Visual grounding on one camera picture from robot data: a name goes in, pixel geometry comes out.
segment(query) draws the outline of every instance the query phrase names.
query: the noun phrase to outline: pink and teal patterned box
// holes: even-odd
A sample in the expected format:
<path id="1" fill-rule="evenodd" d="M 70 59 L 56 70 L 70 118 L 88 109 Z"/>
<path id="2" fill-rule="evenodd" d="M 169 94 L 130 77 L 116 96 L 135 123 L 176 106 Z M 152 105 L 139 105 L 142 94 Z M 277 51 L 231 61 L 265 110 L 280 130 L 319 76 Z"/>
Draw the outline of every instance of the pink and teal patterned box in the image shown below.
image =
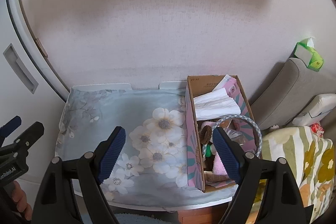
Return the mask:
<path id="1" fill-rule="evenodd" d="M 238 93 L 232 93 L 231 96 L 241 108 L 241 114 L 253 119 L 250 105 L 245 96 L 245 92 L 238 76 L 231 76 L 235 78 L 235 83 L 239 88 Z M 220 190 L 222 188 L 231 186 L 232 184 L 224 187 L 216 188 L 205 185 L 205 179 L 203 174 L 203 167 L 201 165 L 201 144 L 198 137 L 198 126 L 196 122 L 196 115 L 194 111 L 193 98 L 208 92 L 211 92 L 218 83 L 224 78 L 224 75 L 198 75 L 188 76 L 187 87 L 185 91 L 185 106 L 186 106 L 186 127 L 187 127 L 187 151 L 188 151 L 188 186 L 196 187 L 203 192 L 210 192 L 213 190 Z M 238 131 L 241 131 L 246 137 L 247 142 L 244 144 L 244 150 L 254 150 L 254 136 L 252 128 L 242 121 L 234 121 L 234 125 Z"/>

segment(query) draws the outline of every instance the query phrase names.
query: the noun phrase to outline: cardboard box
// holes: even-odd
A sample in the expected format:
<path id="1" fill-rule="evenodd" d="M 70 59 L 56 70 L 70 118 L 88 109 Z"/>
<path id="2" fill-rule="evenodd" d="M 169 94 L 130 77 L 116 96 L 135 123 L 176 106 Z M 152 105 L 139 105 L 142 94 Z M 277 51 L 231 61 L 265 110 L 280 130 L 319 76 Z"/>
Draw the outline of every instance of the cardboard box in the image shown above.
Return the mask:
<path id="1" fill-rule="evenodd" d="M 240 88 L 241 95 L 246 104 L 244 105 L 244 109 L 242 110 L 241 114 L 246 115 L 254 120 L 249 102 L 247 101 L 244 89 L 239 81 L 238 76 L 231 75 L 231 77 L 236 79 L 237 85 Z M 201 143 L 198 134 L 193 99 L 194 97 L 211 92 L 223 78 L 224 75 L 188 76 L 187 87 L 185 91 L 186 126 L 188 135 L 188 185 L 191 187 L 196 187 L 204 193 L 220 190 L 235 184 L 233 182 L 219 188 L 205 184 L 204 170 L 201 164 Z"/>

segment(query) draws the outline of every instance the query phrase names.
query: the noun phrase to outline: silver screw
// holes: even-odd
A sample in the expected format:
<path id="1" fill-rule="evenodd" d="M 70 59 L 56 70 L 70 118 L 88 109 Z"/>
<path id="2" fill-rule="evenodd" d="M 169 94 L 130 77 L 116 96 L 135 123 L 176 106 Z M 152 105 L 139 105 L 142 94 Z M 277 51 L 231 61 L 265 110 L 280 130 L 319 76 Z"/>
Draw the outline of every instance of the silver screw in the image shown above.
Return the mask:
<path id="1" fill-rule="evenodd" d="M 84 158 L 86 158 L 86 159 L 90 159 L 90 158 L 92 158 L 93 157 L 93 152 L 86 152 L 85 154 L 84 154 Z"/>
<path id="2" fill-rule="evenodd" d="M 245 156 L 248 158 L 248 159 L 253 159 L 254 158 L 254 154 L 252 152 L 246 152 L 245 153 Z"/>
<path id="3" fill-rule="evenodd" d="M 58 162 L 59 162 L 59 157 L 55 157 L 55 158 L 53 158 L 53 159 L 51 160 L 51 162 L 52 162 L 53 164 L 58 163 Z"/>
<path id="4" fill-rule="evenodd" d="M 281 164 L 286 164 L 286 163 L 287 163 L 287 161 L 286 161 L 285 158 L 279 158 L 279 162 L 280 162 Z"/>

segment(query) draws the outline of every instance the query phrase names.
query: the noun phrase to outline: green tissue package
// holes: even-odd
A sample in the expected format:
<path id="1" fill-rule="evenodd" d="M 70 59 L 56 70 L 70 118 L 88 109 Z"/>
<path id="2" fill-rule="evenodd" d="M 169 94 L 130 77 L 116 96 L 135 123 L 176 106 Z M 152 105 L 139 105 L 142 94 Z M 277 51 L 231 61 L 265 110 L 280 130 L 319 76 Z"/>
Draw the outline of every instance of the green tissue package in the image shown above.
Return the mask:
<path id="1" fill-rule="evenodd" d="M 314 49 L 314 42 L 312 37 L 306 38 L 296 43 L 294 49 L 295 57 L 301 59 L 308 69 L 313 71 L 320 71 L 324 60 L 319 53 Z"/>

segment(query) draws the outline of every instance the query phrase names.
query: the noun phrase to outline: green object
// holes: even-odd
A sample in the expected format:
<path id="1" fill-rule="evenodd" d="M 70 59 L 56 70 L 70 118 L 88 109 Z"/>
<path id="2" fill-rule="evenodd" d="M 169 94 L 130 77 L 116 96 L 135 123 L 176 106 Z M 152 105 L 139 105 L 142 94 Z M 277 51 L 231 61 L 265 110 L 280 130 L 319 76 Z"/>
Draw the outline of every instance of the green object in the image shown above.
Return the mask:
<path id="1" fill-rule="evenodd" d="M 209 158 L 211 157 L 212 153 L 211 153 L 211 148 L 210 145 L 207 144 L 207 151 L 205 152 L 205 157 Z"/>
<path id="2" fill-rule="evenodd" d="M 311 37 L 296 43 L 294 55 L 301 59 L 308 69 L 319 71 L 323 66 L 324 60 L 310 45 L 314 45 Z"/>

